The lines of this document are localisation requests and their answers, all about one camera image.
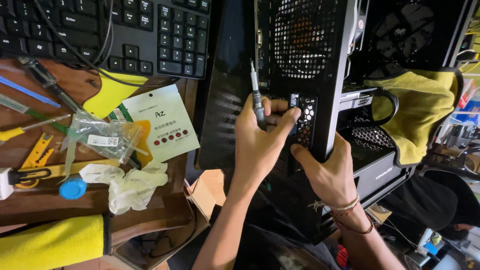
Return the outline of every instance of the person's arm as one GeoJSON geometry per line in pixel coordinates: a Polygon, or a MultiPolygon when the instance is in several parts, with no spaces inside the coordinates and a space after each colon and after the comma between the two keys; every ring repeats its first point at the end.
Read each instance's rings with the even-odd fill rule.
{"type": "Polygon", "coordinates": [[[233,268],[248,205],[262,180],[273,169],[289,132],[301,114],[300,109],[294,108],[283,117],[270,115],[272,111],[286,111],[286,101],[264,99],[263,105],[269,124],[278,126],[269,133],[258,127],[250,95],[236,121],[232,184],[222,210],[193,264],[193,270],[233,268]]]}
{"type": "MultiPolygon", "coordinates": [[[[323,164],[318,163],[300,145],[294,144],[291,152],[303,166],[313,190],[323,202],[342,208],[356,201],[350,144],[342,136],[336,134],[332,154],[323,164]]],[[[349,214],[348,210],[332,211],[337,218],[353,268],[404,270],[378,232],[374,228],[369,232],[372,224],[360,203],[349,214]]]]}

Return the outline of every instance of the hand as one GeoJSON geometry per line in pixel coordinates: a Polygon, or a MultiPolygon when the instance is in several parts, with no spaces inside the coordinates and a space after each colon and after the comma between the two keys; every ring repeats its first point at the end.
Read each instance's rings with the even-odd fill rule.
{"type": "Polygon", "coordinates": [[[235,125],[235,173],[229,194],[238,191],[253,195],[262,180],[273,169],[288,134],[301,115],[298,108],[288,110],[286,101],[270,101],[264,98],[262,104],[265,107],[267,122],[277,127],[269,126],[268,130],[271,130],[269,133],[258,127],[250,94],[235,125]],[[272,112],[285,114],[280,117],[272,115],[272,112]]]}
{"type": "Polygon", "coordinates": [[[335,133],[332,154],[323,164],[301,145],[292,145],[290,151],[303,166],[313,191],[324,203],[341,208],[357,198],[350,143],[340,134],[335,133]]]}

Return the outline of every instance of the blue bottle cap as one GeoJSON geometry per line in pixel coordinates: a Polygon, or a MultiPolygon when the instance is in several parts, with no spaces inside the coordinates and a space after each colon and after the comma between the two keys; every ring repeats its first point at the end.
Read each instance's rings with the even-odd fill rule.
{"type": "Polygon", "coordinates": [[[60,196],[67,200],[75,200],[85,194],[87,183],[80,178],[68,179],[60,186],[60,196]]]}

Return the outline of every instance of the yellow screwdriver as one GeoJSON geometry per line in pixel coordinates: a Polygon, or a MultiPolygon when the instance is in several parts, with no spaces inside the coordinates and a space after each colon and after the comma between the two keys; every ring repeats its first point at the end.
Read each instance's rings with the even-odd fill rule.
{"type": "Polygon", "coordinates": [[[43,126],[43,125],[47,125],[47,124],[50,124],[50,123],[53,123],[53,122],[56,122],[56,121],[60,121],[64,118],[67,118],[67,117],[70,117],[70,116],[71,116],[71,114],[65,114],[63,116],[59,116],[59,117],[54,118],[54,119],[49,119],[49,120],[46,120],[46,121],[43,121],[43,122],[40,122],[40,123],[36,123],[36,124],[30,125],[30,126],[27,126],[27,127],[17,127],[17,128],[7,130],[7,131],[1,131],[0,132],[0,145],[2,145],[3,143],[5,143],[6,141],[8,141],[9,139],[11,139],[15,136],[18,136],[20,134],[25,133],[25,131],[27,131],[29,129],[33,129],[33,128],[36,128],[36,127],[39,127],[39,126],[43,126]]]}

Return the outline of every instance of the yellow cable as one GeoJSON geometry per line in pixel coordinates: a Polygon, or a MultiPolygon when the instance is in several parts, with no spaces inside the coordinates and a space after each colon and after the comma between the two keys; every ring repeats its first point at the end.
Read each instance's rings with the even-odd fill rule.
{"type": "Polygon", "coordinates": [[[467,70],[467,71],[464,71],[462,73],[467,73],[467,72],[470,72],[472,71],[474,68],[476,68],[478,65],[480,64],[480,62],[477,62],[471,69],[467,70]]]}

